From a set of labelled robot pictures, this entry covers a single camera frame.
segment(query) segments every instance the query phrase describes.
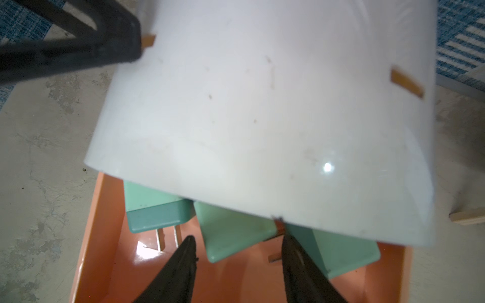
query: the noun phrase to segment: wooden stick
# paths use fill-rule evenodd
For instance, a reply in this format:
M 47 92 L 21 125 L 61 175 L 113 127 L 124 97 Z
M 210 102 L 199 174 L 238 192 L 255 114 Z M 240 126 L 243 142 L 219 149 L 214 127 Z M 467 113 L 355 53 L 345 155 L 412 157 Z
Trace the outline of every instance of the wooden stick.
M 174 237 L 175 246 L 178 248 L 178 246 L 182 244 L 182 231 L 180 230 L 180 225 L 174 226 Z
M 283 223 L 283 221 L 274 220 L 274 222 L 275 222 L 275 225 L 276 225 L 276 236 L 284 235 L 285 232 L 286 232 L 286 229 L 285 229 L 285 224 Z
M 163 233 L 163 228 L 155 230 L 157 235 L 157 247 L 158 251 L 162 252 L 165 249 L 165 234 Z
M 410 93 L 415 94 L 420 99 L 423 99 L 424 97 L 423 86 L 397 66 L 393 66 L 391 69 L 391 82 L 401 86 Z
M 485 222 L 485 207 L 450 214 L 453 223 L 470 225 Z
M 142 36 L 142 49 L 149 48 L 155 43 L 155 35 Z

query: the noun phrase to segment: orange plastic bin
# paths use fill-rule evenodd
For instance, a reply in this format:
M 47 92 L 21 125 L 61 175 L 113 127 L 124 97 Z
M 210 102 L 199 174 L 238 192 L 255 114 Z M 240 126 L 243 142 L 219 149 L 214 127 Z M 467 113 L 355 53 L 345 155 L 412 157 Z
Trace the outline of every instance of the orange plastic bin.
M 197 274 L 192 302 L 286 302 L 281 261 L 268 256 L 282 238 L 254 245 L 211 264 L 197 218 L 181 226 L 182 237 L 197 241 Z M 125 214 L 123 181 L 99 173 L 69 302 L 132 302 L 175 251 L 172 228 L 165 228 L 163 252 L 155 231 L 132 234 Z M 379 243 L 381 259 L 331 280 L 350 303 L 407 302 L 412 249 Z

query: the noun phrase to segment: concrete floor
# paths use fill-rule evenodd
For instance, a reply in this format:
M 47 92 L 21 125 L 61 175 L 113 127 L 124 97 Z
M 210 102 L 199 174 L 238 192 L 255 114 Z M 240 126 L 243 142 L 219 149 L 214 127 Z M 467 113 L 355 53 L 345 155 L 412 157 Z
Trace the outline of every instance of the concrete floor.
M 67 302 L 97 176 L 82 160 L 113 72 L 19 83 L 0 111 L 1 303 Z M 437 87 L 436 112 L 436 245 L 415 249 L 410 302 L 484 302 L 485 224 L 448 214 L 485 206 L 485 103 Z

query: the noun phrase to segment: mint green block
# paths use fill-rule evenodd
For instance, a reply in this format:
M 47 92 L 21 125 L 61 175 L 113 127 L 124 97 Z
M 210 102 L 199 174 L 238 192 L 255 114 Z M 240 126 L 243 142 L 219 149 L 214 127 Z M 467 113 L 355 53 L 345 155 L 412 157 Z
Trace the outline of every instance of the mint green block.
M 207 259 L 215 263 L 276 235 L 273 220 L 194 202 Z
M 192 200 L 124 181 L 125 208 L 132 233 L 187 222 L 195 215 Z
M 375 262 L 381 257 L 376 241 L 292 224 L 287 224 L 286 229 L 328 279 Z

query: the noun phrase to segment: blue striped rug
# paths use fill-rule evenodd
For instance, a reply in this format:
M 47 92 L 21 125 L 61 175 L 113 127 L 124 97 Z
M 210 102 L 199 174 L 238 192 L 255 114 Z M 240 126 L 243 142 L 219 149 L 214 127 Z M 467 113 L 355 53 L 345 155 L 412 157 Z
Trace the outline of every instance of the blue striped rug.
M 49 0 L 58 7 L 64 0 Z M 0 0 L 0 44 L 16 43 L 20 40 L 42 40 L 51 23 L 39 15 L 23 8 L 11 0 Z M 14 84 L 0 87 L 0 110 L 14 89 Z
M 438 0 L 436 72 L 485 92 L 485 1 Z

